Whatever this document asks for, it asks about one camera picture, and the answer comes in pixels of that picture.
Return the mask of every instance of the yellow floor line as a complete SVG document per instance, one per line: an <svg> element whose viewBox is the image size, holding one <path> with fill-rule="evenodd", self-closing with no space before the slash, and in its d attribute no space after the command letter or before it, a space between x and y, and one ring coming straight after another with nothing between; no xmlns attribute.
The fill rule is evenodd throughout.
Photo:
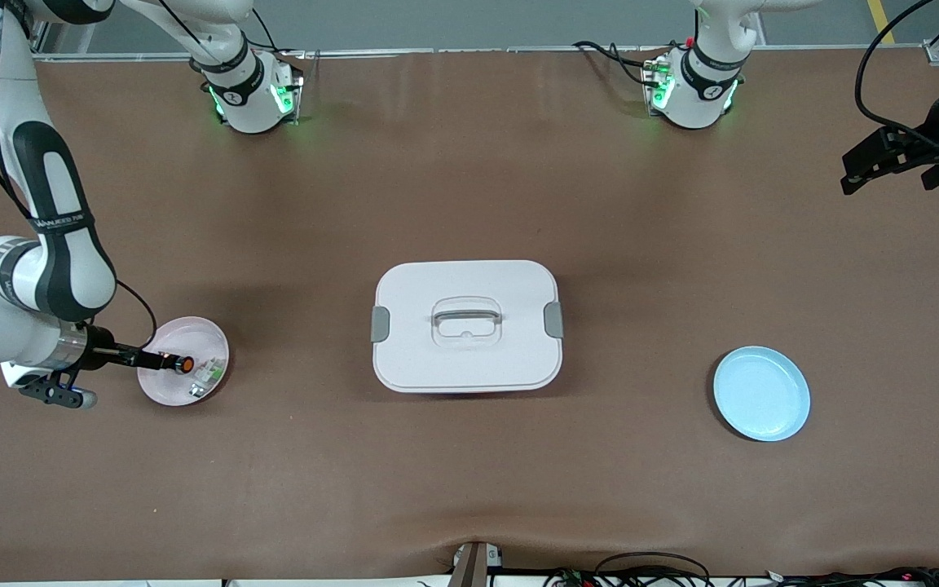
<svg viewBox="0 0 939 587"><path fill-rule="evenodd" d="M889 24L889 21L886 20L886 11L883 10L883 1L868 0L868 10L871 11L871 19L875 21L875 30L886 29L886 25ZM894 43L892 31L886 33L886 37L883 37L883 44L893 45Z"/></svg>

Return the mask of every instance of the plastic plate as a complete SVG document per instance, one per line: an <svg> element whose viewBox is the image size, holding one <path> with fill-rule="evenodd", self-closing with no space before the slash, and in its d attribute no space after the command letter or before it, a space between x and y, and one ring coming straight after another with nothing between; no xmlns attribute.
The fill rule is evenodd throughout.
<svg viewBox="0 0 939 587"><path fill-rule="evenodd" d="M197 316L178 317L168 324L163 324L145 350L149 353L166 352L191 356L194 358L195 371L199 365L212 358L223 360L223 375L220 376L219 382L211 386L200 398L190 393L191 384L195 382L192 374L138 369L137 377L144 393L163 405L194 404L208 397L227 375L231 361L231 347L227 345L227 337L223 331L212 320Z"/></svg>
<svg viewBox="0 0 939 587"><path fill-rule="evenodd" d="M750 439L789 438L809 415L809 387L802 372L766 346L742 346L723 357L712 387L723 418Z"/></svg>

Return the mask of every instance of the light blue plate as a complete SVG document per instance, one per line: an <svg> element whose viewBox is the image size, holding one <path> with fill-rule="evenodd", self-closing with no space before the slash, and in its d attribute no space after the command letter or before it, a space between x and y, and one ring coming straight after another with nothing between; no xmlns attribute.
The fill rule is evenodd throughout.
<svg viewBox="0 0 939 587"><path fill-rule="evenodd" d="M716 406L735 430L757 441L796 434L809 415L809 387L789 357L766 346L742 346L716 367Z"/></svg>

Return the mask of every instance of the brown tablecloth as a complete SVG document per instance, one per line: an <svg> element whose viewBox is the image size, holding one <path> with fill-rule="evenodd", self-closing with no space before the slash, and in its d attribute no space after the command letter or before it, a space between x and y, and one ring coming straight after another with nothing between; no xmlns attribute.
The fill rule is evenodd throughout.
<svg viewBox="0 0 939 587"><path fill-rule="evenodd" d="M666 549L718 573L939 565L939 192L839 194L875 126L857 51L757 52L730 115L678 130L571 53L306 64L303 119L241 136L186 64L48 64L104 246L163 320L208 316L234 371L193 408L135 373L50 408L0 379L0 580L390 576L482 539L508 565ZM876 111L939 96L883 51ZM0 235L29 234L0 193ZM501 397L407 397L372 369L377 279L527 258L558 278L563 369ZM125 293L99 317L147 322ZM742 345L813 395L775 444L709 378Z"/></svg>

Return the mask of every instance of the pink plate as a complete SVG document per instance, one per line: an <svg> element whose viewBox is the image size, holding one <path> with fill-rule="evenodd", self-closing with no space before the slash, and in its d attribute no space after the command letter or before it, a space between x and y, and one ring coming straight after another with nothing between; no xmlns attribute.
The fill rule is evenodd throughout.
<svg viewBox="0 0 939 587"><path fill-rule="evenodd" d="M166 352L194 358L194 371L187 375L173 371L137 370L144 393L163 405L188 405L204 399L223 381L231 360L231 347L227 345L223 331L212 320L197 316L178 317L163 324L145 350L149 353ZM195 396L191 393L191 386L198 383L195 373L201 365L211 360L223 364L223 372L205 387L205 393Z"/></svg>

